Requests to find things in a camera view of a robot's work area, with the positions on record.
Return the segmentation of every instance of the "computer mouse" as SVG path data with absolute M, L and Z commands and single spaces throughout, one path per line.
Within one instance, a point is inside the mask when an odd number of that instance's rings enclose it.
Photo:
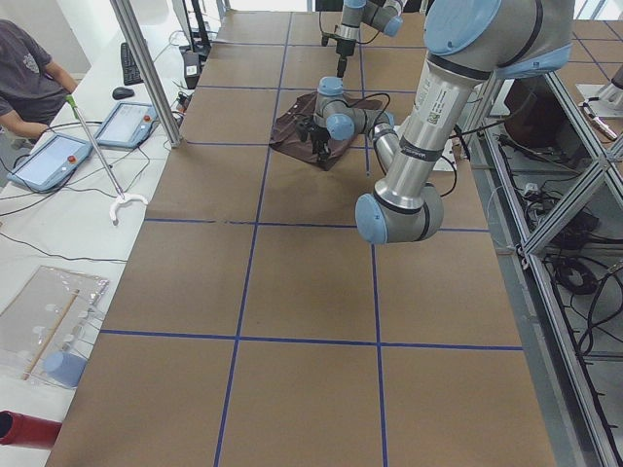
M 121 100 L 126 99 L 128 97 L 132 97 L 134 95 L 134 90 L 130 88 L 114 88 L 113 89 L 113 99 Z

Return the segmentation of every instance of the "white table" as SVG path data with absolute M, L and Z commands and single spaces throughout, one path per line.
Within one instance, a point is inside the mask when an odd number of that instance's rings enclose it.
M 179 22 L 169 8 L 168 18 L 161 24 L 142 26 L 143 35 L 161 78 L 166 98 L 173 103 L 183 84 L 183 61 L 177 44 L 184 41 L 183 34 L 171 34 L 180 29 Z M 103 121 L 116 101 L 111 97 L 114 88 L 123 85 L 119 47 L 124 41 L 119 32 L 106 48 L 102 57 L 93 65 L 74 98 L 87 121 Z M 150 102 L 144 84 L 132 86 L 136 95 L 127 101 Z M 58 113 L 53 126 L 76 122 L 68 105 Z M 59 128 L 58 132 L 87 139 L 81 127 Z M 46 135 L 41 142 L 50 136 Z M 141 149 L 150 162 L 142 175 L 129 190 L 150 199 L 156 190 L 158 180 L 165 167 L 170 146 L 161 127 L 157 127 Z M 107 160 L 113 163 L 113 171 L 121 185 L 126 189 L 129 182 L 145 166 L 147 160 L 139 151 L 127 152 L 105 150 Z M 93 154 L 81 164 L 70 181 L 75 189 L 98 188 L 115 195 L 115 190 L 101 170 L 99 158 Z M 145 206 L 133 202 L 122 207 L 119 212 L 119 225 L 113 226 L 108 209 L 113 199 L 97 192 L 74 192 L 61 190 L 45 201 L 18 214 L 3 216 L 2 213 L 25 207 L 39 200 L 42 195 L 6 199 L 28 194 L 21 186 L 9 183 L 0 193 L 0 232 L 26 241 L 54 254 L 65 257 L 117 258 L 126 260 L 142 224 Z M 100 300 L 98 307 L 105 311 L 119 284 L 124 264 L 108 262 L 75 261 L 69 262 L 50 258 L 28 246 L 14 243 L 0 237 L 0 310 L 3 310 L 18 294 L 26 281 L 40 266 L 71 269 L 78 272 L 98 275 L 110 280 L 110 285 Z M 28 413 L 43 418 L 62 420 L 67 412 L 73 391 L 21 381 L 9 377 L 6 369 L 0 367 L 0 410 Z M 45 464 L 48 452 L 37 449 L 0 447 L 0 467 L 38 467 Z

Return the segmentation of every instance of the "blue tablet device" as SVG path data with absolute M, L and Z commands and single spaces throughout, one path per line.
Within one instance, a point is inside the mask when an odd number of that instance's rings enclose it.
M 151 104 L 118 102 L 101 124 L 95 140 L 109 148 L 134 149 L 147 139 L 156 117 Z
M 88 141 L 57 133 L 35 149 L 7 178 L 30 190 L 45 192 L 68 177 L 89 156 L 91 149 Z

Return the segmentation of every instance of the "red cylinder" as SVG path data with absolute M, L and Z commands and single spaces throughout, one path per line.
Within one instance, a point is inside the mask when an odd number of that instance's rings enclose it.
M 9 411 L 0 412 L 0 445 L 51 449 L 62 423 Z

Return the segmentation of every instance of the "black keyboard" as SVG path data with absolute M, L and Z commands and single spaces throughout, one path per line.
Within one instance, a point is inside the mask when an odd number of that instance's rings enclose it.
M 136 61 L 132 56 L 132 52 L 129 50 L 127 42 L 121 45 L 121 67 L 124 71 L 124 86 L 137 85 L 143 82 L 143 79 L 140 77 L 138 65 L 136 65 Z

